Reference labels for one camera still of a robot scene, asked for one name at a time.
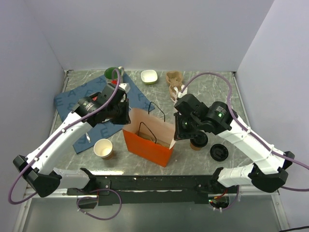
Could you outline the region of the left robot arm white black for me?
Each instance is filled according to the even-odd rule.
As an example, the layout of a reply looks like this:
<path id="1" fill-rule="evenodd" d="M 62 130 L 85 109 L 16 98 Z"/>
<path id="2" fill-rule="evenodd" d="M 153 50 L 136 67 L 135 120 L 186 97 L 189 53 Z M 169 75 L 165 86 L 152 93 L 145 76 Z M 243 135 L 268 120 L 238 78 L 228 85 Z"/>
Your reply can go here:
<path id="1" fill-rule="evenodd" d="M 105 120 L 116 125 L 130 123 L 128 83 L 107 84 L 101 92 L 81 98 L 59 128 L 36 150 L 26 157 L 17 156 L 13 163 L 22 177 L 40 197 L 57 189 L 75 188 L 91 194 L 96 177 L 86 168 L 62 170 L 55 167 L 59 157 L 78 139 Z"/>

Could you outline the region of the black coffee cup lid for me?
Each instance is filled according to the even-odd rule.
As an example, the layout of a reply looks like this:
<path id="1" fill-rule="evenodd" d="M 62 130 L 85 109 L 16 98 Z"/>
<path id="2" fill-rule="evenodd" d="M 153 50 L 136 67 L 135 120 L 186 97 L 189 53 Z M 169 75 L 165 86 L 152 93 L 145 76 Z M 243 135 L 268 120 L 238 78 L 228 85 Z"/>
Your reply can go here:
<path id="1" fill-rule="evenodd" d="M 208 137 L 204 132 L 199 131 L 190 139 L 190 143 L 195 147 L 203 148 L 208 143 Z"/>

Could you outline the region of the orange paper bag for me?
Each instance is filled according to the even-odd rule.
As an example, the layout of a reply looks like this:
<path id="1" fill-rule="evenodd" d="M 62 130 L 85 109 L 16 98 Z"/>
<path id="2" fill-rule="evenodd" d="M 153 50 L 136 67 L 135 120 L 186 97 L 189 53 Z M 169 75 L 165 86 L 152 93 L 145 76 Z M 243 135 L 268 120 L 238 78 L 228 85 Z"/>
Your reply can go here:
<path id="1" fill-rule="evenodd" d="M 131 123 L 123 126 L 122 129 L 128 151 L 161 167 L 166 167 L 176 143 L 174 140 L 175 125 L 166 122 L 165 116 L 160 119 L 151 115 L 150 111 L 139 108 L 131 109 L 129 116 Z M 137 135 L 139 132 L 152 135 L 168 143 L 170 147 L 145 140 Z"/>

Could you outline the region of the cardboard cup carrier tray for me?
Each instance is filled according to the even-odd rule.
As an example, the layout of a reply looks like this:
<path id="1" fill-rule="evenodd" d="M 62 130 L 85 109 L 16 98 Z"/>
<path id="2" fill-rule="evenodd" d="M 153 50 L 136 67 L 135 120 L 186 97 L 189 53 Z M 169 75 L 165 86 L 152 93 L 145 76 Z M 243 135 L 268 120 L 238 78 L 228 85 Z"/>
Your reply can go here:
<path id="1" fill-rule="evenodd" d="M 155 143 L 155 144 L 159 144 L 159 145 L 162 145 L 162 146 L 164 146 L 164 147 L 170 147 L 170 145 L 169 145 L 168 143 L 163 142 L 163 141 L 161 141 L 161 140 L 159 140 L 159 139 L 156 139 L 156 138 L 155 138 L 154 136 L 152 136 L 152 135 L 148 135 L 148 134 L 145 134 L 145 133 L 142 133 L 142 132 L 137 133 L 137 135 L 138 135 L 139 137 L 141 137 L 141 138 L 143 138 L 143 139 L 145 139 L 145 140 L 149 140 L 149 141 L 151 141 L 151 142 L 153 142 L 153 143 Z"/>

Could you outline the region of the brown paper cup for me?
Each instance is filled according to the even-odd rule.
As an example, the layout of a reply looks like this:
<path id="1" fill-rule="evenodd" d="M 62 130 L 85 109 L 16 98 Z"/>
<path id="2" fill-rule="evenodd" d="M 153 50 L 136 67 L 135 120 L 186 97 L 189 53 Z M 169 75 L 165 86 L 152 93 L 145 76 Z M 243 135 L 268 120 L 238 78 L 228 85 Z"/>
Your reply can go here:
<path id="1" fill-rule="evenodd" d="M 196 145 L 193 143 L 190 143 L 190 147 L 194 150 L 194 151 L 200 151 L 202 149 L 202 147 L 200 145 Z"/>
<path id="2" fill-rule="evenodd" d="M 108 139 L 98 140 L 93 149 L 94 153 L 104 160 L 110 160 L 114 155 L 112 142 Z"/>

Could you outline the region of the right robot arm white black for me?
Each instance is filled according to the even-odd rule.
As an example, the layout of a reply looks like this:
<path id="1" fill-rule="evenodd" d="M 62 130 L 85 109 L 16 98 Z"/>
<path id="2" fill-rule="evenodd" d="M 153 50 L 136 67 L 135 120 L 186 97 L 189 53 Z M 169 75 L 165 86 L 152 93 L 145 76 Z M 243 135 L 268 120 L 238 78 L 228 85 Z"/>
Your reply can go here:
<path id="1" fill-rule="evenodd" d="M 247 157 L 251 164 L 237 168 L 217 168 L 205 185 L 208 193 L 220 193 L 232 186 L 253 185 L 261 191 L 272 193 L 285 185 L 288 178 L 289 159 L 295 155 L 269 146 L 265 140 L 254 138 L 251 130 L 237 116 L 232 118 L 226 103 L 214 102 L 210 107 L 194 95 L 186 94 L 174 105 L 174 140 L 187 140 L 195 147 L 204 147 L 208 142 L 207 133 L 213 133 L 230 142 Z"/>

